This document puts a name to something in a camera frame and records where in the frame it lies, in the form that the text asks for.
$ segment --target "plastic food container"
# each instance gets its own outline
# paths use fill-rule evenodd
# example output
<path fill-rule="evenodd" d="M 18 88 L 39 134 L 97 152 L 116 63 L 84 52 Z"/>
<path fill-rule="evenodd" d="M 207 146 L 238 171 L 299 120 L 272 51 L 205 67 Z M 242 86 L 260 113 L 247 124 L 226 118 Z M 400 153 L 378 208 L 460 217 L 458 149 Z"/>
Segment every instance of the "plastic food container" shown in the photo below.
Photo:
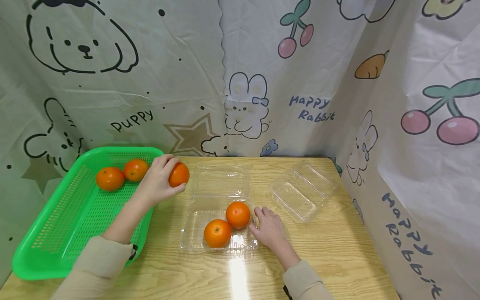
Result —
<path fill-rule="evenodd" d="M 81 155 L 18 246 L 13 272 L 25 280 L 66 277 L 89 239 L 107 229 L 138 186 L 126 180 L 116 191 L 103 191 L 96 185 L 96 174 L 109 166 L 123 169 L 134 158 L 151 164 L 161 155 L 151 147 L 101 147 Z M 144 246 L 152 211 L 133 233 L 132 243 L 138 246 L 133 260 Z"/>
<path fill-rule="evenodd" d="M 276 202 L 298 221 L 310 222 L 337 188 L 337 181 L 309 162 L 296 164 L 271 185 Z"/>
<path fill-rule="evenodd" d="M 212 220 L 225 219 L 228 205 L 234 201 L 245 202 L 250 208 L 250 221 L 255 224 L 253 201 L 250 197 L 250 175 L 244 167 L 197 166 L 192 177 L 192 201 L 181 230 L 180 250 L 225 251 L 238 253 L 255 250 L 258 242 L 248 227 L 233 229 L 230 243 L 224 248 L 210 248 L 204 241 L 205 226 Z"/>

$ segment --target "cherry illustration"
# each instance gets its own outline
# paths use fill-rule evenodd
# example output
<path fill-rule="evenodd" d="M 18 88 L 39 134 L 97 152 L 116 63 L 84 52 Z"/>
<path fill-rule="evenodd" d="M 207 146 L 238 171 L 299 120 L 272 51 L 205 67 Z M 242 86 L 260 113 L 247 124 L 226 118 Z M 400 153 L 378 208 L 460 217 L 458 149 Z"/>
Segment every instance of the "cherry illustration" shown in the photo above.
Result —
<path fill-rule="evenodd" d="M 280 19 L 280 24 L 282 26 L 292 25 L 290 36 L 282 39 L 278 45 L 278 54 L 281 58 L 287 59 L 295 53 L 295 50 L 297 49 L 297 41 L 294 37 L 297 31 L 297 26 L 303 29 L 300 36 L 300 45 L 302 47 L 307 45 L 312 39 L 313 25 L 307 25 L 300 19 L 309 8 L 310 0 L 301 0 L 295 7 L 294 12 L 289 12 Z"/>
<path fill-rule="evenodd" d="M 480 78 L 462 80 L 452 87 L 431 85 L 422 93 L 428 98 L 440 99 L 427 110 L 409 110 L 400 121 L 402 129 L 409 134 L 421 134 L 430 128 L 430 116 L 446 105 L 452 117 L 444 120 L 437 128 L 440 141 L 450 145 L 465 145 L 475 141 L 480 135 L 480 124 L 471 117 L 464 116 L 456 104 L 457 98 L 480 95 Z"/>
<path fill-rule="evenodd" d="M 480 133 L 480 124 L 471 117 L 451 117 L 437 128 L 438 138 L 450 145 L 465 145 L 475 141 Z"/>
<path fill-rule="evenodd" d="M 410 134 L 424 133 L 430 128 L 430 123 L 430 116 L 419 109 L 407 111 L 401 121 L 403 130 Z"/>
<path fill-rule="evenodd" d="M 310 24 L 305 29 L 303 29 L 303 32 L 300 37 L 300 46 L 305 46 L 307 45 L 310 40 L 312 39 L 313 36 L 313 25 Z"/>
<path fill-rule="evenodd" d="M 297 48 L 297 41 L 291 37 L 282 39 L 280 45 L 278 45 L 278 54 L 281 58 L 287 59 L 293 55 Z"/>

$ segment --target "beige sleeve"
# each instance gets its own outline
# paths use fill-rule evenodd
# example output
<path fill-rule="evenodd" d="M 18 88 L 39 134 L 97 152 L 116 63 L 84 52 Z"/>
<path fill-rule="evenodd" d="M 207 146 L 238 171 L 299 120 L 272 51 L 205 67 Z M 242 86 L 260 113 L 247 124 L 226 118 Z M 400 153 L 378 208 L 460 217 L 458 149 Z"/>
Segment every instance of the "beige sleeve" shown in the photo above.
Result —
<path fill-rule="evenodd" d="M 333 300 L 315 270 L 300 261 L 283 274 L 283 281 L 294 300 Z"/>
<path fill-rule="evenodd" d="M 132 252 L 132 244 L 91 238 L 51 299 L 99 299 L 114 285 Z"/>

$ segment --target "table surface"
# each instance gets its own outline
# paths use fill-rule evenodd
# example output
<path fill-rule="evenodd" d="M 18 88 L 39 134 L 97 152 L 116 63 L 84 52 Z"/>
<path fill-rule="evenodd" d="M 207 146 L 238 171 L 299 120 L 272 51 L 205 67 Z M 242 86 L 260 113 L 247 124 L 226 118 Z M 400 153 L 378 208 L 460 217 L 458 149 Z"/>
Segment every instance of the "table surface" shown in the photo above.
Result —
<path fill-rule="evenodd" d="M 182 157 L 181 160 L 190 170 L 197 165 L 248 167 L 255 205 L 266 205 L 282 217 L 293 247 L 318 272 L 336 300 L 398 299 L 329 159 Z M 275 178 L 302 160 L 310 161 L 340 182 L 335 194 L 310 223 L 298 223 L 290 217 L 277 206 L 268 188 Z M 155 208 L 142 253 L 123 270 L 105 299 L 286 300 L 283 269 L 263 245 L 235 256 L 222 252 L 179 251 L 180 231 L 192 186 Z M 49 299 L 60 283 L 61 279 L 22 281 L 12 274 L 0 290 L 0 300 Z"/>

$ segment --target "green plastic basket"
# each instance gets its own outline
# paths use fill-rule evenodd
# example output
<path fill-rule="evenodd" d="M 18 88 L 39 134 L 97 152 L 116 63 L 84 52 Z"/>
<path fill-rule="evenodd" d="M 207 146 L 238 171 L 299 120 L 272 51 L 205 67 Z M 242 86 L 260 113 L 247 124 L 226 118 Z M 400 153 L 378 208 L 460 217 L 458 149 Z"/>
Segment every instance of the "green plastic basket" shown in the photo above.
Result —
<path fill-rule="evenodd" d="M 98 171 L 111 166 L 123 169 L 134 158 L 151 164 L 161 155 L 151 147 L 101 147 L 81 155 L 18 246 L 12 263 L 15 275 L 24 280 L 66 277 L 88 240 L 107 229 L 138 186 L 126 180 L 114 192 L 103 191 L 95 182 Z M 152 211 L 133 233 L 132 243 L 138 246 L 135 258 L 145 244 Z"/>

